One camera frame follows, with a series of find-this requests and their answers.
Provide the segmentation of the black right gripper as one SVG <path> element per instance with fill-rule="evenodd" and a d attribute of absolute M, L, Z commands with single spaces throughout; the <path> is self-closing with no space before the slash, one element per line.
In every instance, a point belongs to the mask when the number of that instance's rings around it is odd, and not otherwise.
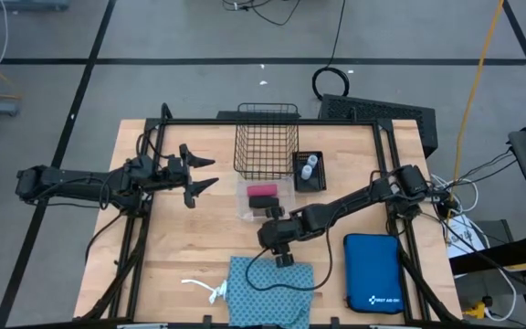
<path fill-rule="evenodd" d="M 263 249 L 268 249 L 275 256 L 278 268 L 294 264 L 289 244 L 298 240 L 302 234 L 302 226 L 297 217 L 281 219 L 285 214 L 283 207 L 268 207 L 265 215 L 268 221 L 258 230 L 258 242 Z"/>

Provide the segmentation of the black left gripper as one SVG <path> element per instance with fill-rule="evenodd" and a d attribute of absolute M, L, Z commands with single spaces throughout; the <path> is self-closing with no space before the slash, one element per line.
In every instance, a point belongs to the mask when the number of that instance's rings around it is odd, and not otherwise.
<path fill-rule="evenodd" d="M 156 176 L 153 191 L 172 190 L 177 187 L 184 189 L 184 204 L 188 208 L 195 208 L 195 199 L 208 187 L 216 183 L 219 178 L 209 178 L 203 181 L 193 181 L 190 175 L 190 167 L 200 168 L 213 165 L 216 161 L 205 159 L 192 154 L 187 145 L 179 146 L 179 155 L 169 154 L 166 156 L 166 167 L 160 170 Z"/>

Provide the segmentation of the pink bandage roll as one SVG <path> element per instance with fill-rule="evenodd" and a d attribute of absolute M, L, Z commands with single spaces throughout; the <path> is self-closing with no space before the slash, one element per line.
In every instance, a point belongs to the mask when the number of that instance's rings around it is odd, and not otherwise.
<path fill-rule="evenodd" d="M 275 196 L 278 193 L 276 184 L 252 185 L 247 187 L 247 195 L 254 196 Z"/>

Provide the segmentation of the blue patterned drawstring bag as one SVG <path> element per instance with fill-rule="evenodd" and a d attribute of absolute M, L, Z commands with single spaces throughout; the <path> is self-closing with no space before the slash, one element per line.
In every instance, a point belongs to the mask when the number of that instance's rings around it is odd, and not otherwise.
<path fill-rule="evenodd" d="M 231 326 L 274 324 L 283 329 L 309 329 L 314 283 L 309 263 L 278 268 L 274 260 L 233 257 L 228 277 L 217 287 L 185 279 L 210 291 L 209 302 L 222 298 Z"/>

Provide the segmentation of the clear plastic container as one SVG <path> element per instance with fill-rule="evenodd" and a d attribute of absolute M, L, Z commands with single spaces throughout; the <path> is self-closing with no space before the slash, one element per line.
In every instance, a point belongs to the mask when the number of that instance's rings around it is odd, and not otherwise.
<path fill-rule="evenodd" d="M 293 180 L 287 176 L 274 180 L 245 180 L 239 178 L 236 183 L 237 217 L 245 221 L 261 221 L 267 218 L 254 218 L 252 211 L 254 208 L 248 206 L 249 196 L 247 187 L 252 185 L 276 184 L 278 193 L 275 195 L 279 199 L 279 207 L 283 207 L 285 212 L 292 210 L 296 206 L 295 190 Z"/>

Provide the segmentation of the small black plastic tray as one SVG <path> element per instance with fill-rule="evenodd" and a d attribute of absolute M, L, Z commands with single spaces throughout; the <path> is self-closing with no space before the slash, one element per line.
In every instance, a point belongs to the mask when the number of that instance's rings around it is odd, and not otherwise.
<path fill-rule="evenodd" d="M 312 154 L 315 154 L 318 157 L 318 163 L 312 167 L 313 172 L 310 179 L 303 180 L 300 178 L 301 168 L 304 165 L 307 165 L 308 157 Z M 320 192 L 327 189 L 322 152 L 294 152 L 292 154 L 292 161 L 294 169 L 294 188 L 297 192 L 310 193 Z"/>

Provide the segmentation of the blue first aid kit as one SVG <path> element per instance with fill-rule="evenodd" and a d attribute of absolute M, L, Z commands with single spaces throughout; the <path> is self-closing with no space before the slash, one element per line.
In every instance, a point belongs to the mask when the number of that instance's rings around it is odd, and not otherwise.
<path fill-rule="evenodd" d="M 399 247 L 397 238 L 389 235 L 344 237 L 345 293 L 351 310 L 381 314 L 404 310 Z"/>

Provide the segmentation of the white printed sheet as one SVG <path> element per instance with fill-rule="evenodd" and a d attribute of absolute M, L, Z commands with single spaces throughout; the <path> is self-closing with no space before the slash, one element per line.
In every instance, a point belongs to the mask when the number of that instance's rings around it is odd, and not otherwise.
<path fill-rule="evenodd" d="M 465 215 L 450 220 L 447 255 L 450 259 L 487 249 L 490 244 L 483 230 Z"/>

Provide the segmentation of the yellow power plug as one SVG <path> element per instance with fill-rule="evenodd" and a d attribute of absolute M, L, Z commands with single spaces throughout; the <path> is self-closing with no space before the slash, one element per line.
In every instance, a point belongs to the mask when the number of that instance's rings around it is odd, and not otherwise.
<path fill-rule="evenodd" d="M 486 317 L 486 304 L 482 301 L 478 301 L 474 306 L 463 311 L 462 314 L 475 319 L 484 319 Z"/>

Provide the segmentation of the black metal table frame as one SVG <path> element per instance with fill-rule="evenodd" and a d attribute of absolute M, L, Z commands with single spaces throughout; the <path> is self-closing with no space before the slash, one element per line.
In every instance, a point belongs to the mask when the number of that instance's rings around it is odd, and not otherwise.
<path fill-rule="evenodd" d="M 260 223 L 237 217 L 236 185 L 243 178 L 234 169 L 234 141 L 236 128 L 239 136 L 256 143 L 255 156 L 267 155 L 271 146 L 284 151 L 285 146 L 272 140 L 290 138 L 287 128 L 298 128 L 301 151 L 322 151 L 325 163 L 327 190 L 316 193 L 296 193 L 293 208 L 309 203 L 328 203 L 366 186 L 369 174 L 378 168 L 373 126 L 328 122 L 304 124 L 304 120 L 286 118 L 277 113 L 239 113 L 229 124 L 192 123 L 183 125 L 169 121 L 163 137 L 164 154 L 178 153 L 179 144 L 186 143 L 197 156 L 215 159 L 216 163 L 193 170 L 195 180 L 219 177 L 219 181 L 201 194 L 196 208 L 184 205 L 179 190 L 159 192 L 153 202 L 149 235 L 143 258 L 138 299 L 134 320 L 195 323 L 203 315 L 212 315 L 214 322 L 228 320 L 224 302 L 208 306 L 207 292 L 182 284 L 183 278 L 205 279 L 216 283 L 228 273 L 230 256 L 254 257 L 260 252 L 256 237 Z M 127 158 L 135 156 L 138 135 L 146 120 L 123 120 L 111 148 L 109 169 L 115 169 Z M 427 180 L 429 173 L 421 145 L 417 123 L 413 120 L 393 120 L 392 129 L 401 165 L 418 165 Z M 385 233 L 386 206 L 372 206 L 348 216 L 330 229 L 333 272 L 330 280 L 315 292 L 312 302 L 313 324 L 327 324 L 331 317 L 339 317 L 341 324 L 369 322 L 400 324 L 402 315 L 355 313 L 345 306 L 342 239 L 348 233 Z M 119 219 L 108 228 L 91 247 L 88 263 L 81 282 L 74 316 L 83 316 L 100 299 L 116 276 L 113 263 L 121 255 L 121 245 L 127 219 Z M 436 296 L 456 317 L 461 317 L 456 285 L 446 254 L 446 244 L 440 224 L 426 216 L 413 223 L 414 250 L 418 254 L 422 275 Z"/>

